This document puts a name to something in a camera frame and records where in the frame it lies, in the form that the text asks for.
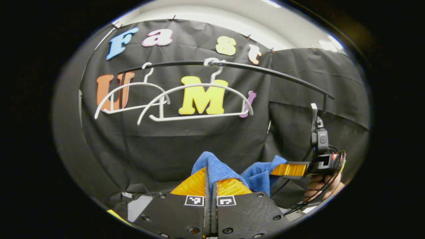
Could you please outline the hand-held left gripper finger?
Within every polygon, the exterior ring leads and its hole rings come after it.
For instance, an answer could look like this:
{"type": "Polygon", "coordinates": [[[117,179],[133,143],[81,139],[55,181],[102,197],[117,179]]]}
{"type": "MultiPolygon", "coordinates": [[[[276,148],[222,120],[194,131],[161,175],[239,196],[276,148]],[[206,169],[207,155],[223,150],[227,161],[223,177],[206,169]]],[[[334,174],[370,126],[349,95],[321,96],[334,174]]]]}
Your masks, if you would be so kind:
{"type": "Polygon", "coordinates": [[[203,239],[208,169],[203,167],[170,193],[158,193],[133,223],[160,239],[203,239]]]}
{"type": "Polygon", "coordinates": [[[220,180],[214,190],[218,238],[271,238],[290,224],[265,192],[252,192],[238,179],[220,180]]]}

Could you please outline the black clothes rail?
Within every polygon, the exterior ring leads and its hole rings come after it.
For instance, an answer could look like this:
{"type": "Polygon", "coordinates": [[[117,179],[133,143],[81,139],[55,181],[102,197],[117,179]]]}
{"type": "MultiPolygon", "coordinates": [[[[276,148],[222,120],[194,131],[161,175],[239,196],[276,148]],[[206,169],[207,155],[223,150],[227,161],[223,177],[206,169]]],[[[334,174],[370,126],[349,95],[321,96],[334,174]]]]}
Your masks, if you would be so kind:
{"type": "MultiPolygon", "coordinates": [[[[169,66],[203,65],[203,62],[204,61],[171,61],[171,62],[149,64],[145,68],[150,69],[150,68],[169,67],[169,66]]],[[[305,86],[307,88],[313,89],[314,91],[317,91],[320,94],[323,94],[324,103],[326,102],[327,98],[329,98],[331,100],[335,100],[335,96],[332,95],[331,93],[329,93],[328,91],[325,91],[324,89],[319,88],[318,86],[315,86],[311,83],[308,83],[308,82],[306,82],[302,79],[293,77],[293,76],[288,75],[288,74],[284,74],[284,73],[279,72],[279,71],[271,70],[271,69],[264,68],[264,67],[253,66],[253,65],[242,64],[242,63],[234,63],[234,62],[229,62],[229,61],[225,66],[237,68],[237,69],[252,70],[252,71],[255,71],[255,72],[271,75],[273,77],[279,77],[279,78],[300,84],[300,85],[305,86]]]]}

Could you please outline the blue corduroy jacket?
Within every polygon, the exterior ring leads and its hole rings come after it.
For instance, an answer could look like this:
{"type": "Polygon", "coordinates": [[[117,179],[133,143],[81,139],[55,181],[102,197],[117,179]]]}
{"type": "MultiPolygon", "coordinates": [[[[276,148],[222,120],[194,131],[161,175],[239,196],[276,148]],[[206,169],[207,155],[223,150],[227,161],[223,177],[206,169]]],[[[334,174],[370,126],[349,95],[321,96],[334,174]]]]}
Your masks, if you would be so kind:
{"type": "Polygon", "coordinates": [[[281,156],[274,156],[272,162],[255,162],[250,165],[243,173],[238,174],[228,165],[221,162],[213,153],[203,152],[192,167],[191,175],[207,167],[209,189],[212,190],[213,184],[227,179],[237,179],[243,186],[246,186],[253,192],[265,192],[270,195],[271,187],[277,182],[278,176],[271,175],[271,172],[278,165],[286,164],[287,160],[281,156]]]}

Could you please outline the white clothes hanger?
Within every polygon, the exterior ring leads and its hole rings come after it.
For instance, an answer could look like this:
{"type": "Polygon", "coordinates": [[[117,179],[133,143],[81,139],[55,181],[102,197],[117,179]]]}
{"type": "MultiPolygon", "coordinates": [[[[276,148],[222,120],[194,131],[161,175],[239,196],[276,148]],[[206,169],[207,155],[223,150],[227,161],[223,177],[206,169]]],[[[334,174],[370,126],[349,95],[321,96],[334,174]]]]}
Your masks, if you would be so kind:
{"type": "Polygon", "coordinates": [[[149,86],[160,90],[162,93],[165,92],[165,90],[160,86],[147,82],[148,77],[152,73],[153,69],[147,75],[145,75],[143,82],[138,83],[131,82],[135,76],[133,72],[118,74],[117,79],[120,81],[120,83],[122,83],[122,85],[114,88],[111,91],[109,91],[109,84],[112,82],[112,80],[114,80],[114,76],[112,74],[106,74],[98,77],[97,109],[94,113],[94,119],[99,117],[101,111],[111,115],[114,113],[146,108],[148,105],[139,105],[126,108],[126,104],[128,102],[129,88],[131,86],[149,86]]]}
{"type": "Polygon", "coordinates": [[[148,109],[157,101],[163,101],[165,96],[175,91],[184,90],[182,107],[179,109],[178,117],[165,118],[163,106],[159,106],[159,116],[150,115],[153,121],[178,121],[205,118],[222,118],[230,116],[253,115],[253,107],[248,98],[241,92],[230,88],[228,83],[217,80],[216,76],[222,72],[223,67],[212,73],[210,83],[202,83],[198,77],[182,77],[182,86],[172,88],[159,94],[148,103],[148,106],[138,117],[137,125],[140,125],[148,109]],[[223,102],[225,91],[232,92],[242,100],[241,110],[236,113],[224,113],[223,102]]]}

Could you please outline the small ceiling light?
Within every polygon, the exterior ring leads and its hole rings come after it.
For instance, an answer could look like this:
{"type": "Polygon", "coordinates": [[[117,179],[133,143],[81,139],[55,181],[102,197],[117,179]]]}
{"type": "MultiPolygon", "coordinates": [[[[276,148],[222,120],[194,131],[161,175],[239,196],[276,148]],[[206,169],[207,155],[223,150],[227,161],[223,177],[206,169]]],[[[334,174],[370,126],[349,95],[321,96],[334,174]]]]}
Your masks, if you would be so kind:
{"type": "Polygon", "coordinates": [[[318,43],[324,50],[330,50],[332,52],[340,52],[344,50],[344,47],[340,44],[340,42],[331,35],[328,35],[328,40],[319,40],[318,43]]]}

